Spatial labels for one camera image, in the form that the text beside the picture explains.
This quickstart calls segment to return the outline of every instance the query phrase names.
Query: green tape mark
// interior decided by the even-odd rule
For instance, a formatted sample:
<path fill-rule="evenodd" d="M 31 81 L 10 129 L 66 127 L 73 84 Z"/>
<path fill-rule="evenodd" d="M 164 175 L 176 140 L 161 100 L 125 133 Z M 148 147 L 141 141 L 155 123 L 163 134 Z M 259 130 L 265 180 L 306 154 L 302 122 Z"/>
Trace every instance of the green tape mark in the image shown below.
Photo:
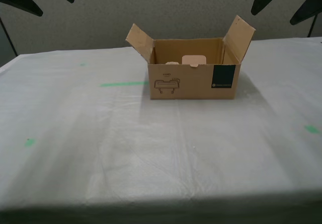
<path fill-rule="evenodd" d="M 119 82 L 119 83 L 105 83 L 101 87 L 120 87 L 120 86 L 135 86 L 135 85 L 148 85 L 149 82 Z"/>
<path fill-rule="evenodd" d="M 312 125 L 306 125 L 305 129 L 309 131 L 310 133 L 320 133 L 319 130 L 317 130 L 314 126 Z"/>
<path fill-rule="evenodd" d="M 25 142 L 25 147 L 30 147 L 35 143 L 36 140 L 29 138 L 27 139 L 27 141 Z"/>

